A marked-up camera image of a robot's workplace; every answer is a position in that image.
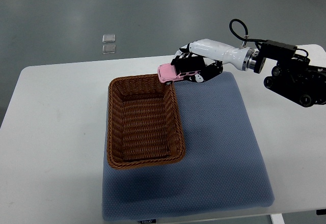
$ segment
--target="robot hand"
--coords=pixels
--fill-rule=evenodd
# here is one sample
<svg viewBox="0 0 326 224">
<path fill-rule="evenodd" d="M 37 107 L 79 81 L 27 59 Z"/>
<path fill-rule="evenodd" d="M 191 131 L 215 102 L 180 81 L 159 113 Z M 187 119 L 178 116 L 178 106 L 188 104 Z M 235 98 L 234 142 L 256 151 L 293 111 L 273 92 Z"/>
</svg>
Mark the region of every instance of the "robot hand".
<svg viewBox="0 0 326 224">
<path fill-rule="evenodd" d="M 254 50 L 249 47 L 235 48 L 222 42 L 203 39 L 189 43 L 180 48 L 172 59 L 172 66 L 180 66 L 183 71 L 195 71 L 196 68 L 191 64 L 193 57 L 198 57 L 197 62 L 204 62 L 203 58 L 209 58 L 214 63 L 201 68 L 196 74 L 186 75 L 184 80 L 193 82 L 208 81 L 223 71 L 223 65 L 231 63 L 238 70 L 253 69 Z"/>
<path fill-rule="evenodd" d="M 233 22 L 239 22 L 244 27 L 246 35 L 240 37 L 232 28 Z M 225 43 L 203 39 L 181 47 L 172 59 L 171 64 L 158 68 L 161 82 L 189 80 L 205 82 L 221 74 L 223 64 L 230 63 L 238 70 L 254 70 L 260 73 L 265 60 L 277 61 L 271 76 L 264 80 L 269 90 L 303 106 L 326 104 L 326 68 L 309 65 L 308 52 L 297 46 L 262 39 L 248 39 L 246 25 L 238 19 L 233 19 L 229 25 L 230 31 L 243 41 L 240 48 Z M 246 47 L 247 42 L 254 42 L 258 51 Z M 306 56 L 297 54 L 302 50 Z M 213 60 L 206 65 L 203 58 Z"/>
</svg>

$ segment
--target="pink toy car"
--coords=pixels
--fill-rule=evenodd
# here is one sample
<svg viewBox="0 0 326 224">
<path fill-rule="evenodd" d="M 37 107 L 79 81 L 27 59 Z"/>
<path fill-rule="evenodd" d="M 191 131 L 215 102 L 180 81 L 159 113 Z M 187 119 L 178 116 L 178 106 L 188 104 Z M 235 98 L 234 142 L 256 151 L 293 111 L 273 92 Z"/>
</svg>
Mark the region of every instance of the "pink toy car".
<svg viewBox="0 0 326 224">
<path fill-rule="evenodd" d="M 157 69 L 159 81 L 171 84 L 173 81 L 180 81 L 186 75 L 198 74 L 203 68 L 205 68 L 205 62 L 201 57 L 191 57 L 178 59 L 175 65 L 163 64 Z"/>
</svg>

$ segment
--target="concrete floor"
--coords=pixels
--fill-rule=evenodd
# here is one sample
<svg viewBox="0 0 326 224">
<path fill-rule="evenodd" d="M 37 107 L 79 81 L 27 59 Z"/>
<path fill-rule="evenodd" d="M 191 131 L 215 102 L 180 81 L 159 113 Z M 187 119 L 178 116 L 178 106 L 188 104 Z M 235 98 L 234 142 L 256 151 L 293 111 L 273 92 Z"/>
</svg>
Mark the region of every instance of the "concrete floor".
<svg viewBox="0 0 326 224">
<path fill-rule="evenodd" d="M 229 21 L 243 20 L 251 38 L 326 48 L 326 0 L 0 0 L 0 123 L 27 66 L 171 55 L 209 38 L 239 46 Z M 102 54 L 103 34 L 116 53 Z M 285 223 L 326 223 L 314 211 Z M 214 223 L 271 223 L 267 217 Z"/>
</svg>

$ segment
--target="brown woven basket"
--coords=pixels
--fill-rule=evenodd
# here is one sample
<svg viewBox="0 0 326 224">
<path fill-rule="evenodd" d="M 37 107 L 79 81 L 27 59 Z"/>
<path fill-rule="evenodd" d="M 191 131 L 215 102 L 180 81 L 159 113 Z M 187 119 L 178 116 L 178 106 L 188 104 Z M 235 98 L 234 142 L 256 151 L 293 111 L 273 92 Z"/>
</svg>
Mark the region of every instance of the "brown woven basket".
<svg viewBox="0 0 326 224">
<path fill-rule="evenodd" d="M 107 161 L 115 169 L 176 163 L 185 144 L 174 85 L 157 74 L 119 77 L 109 85 Z"/>
</svg>

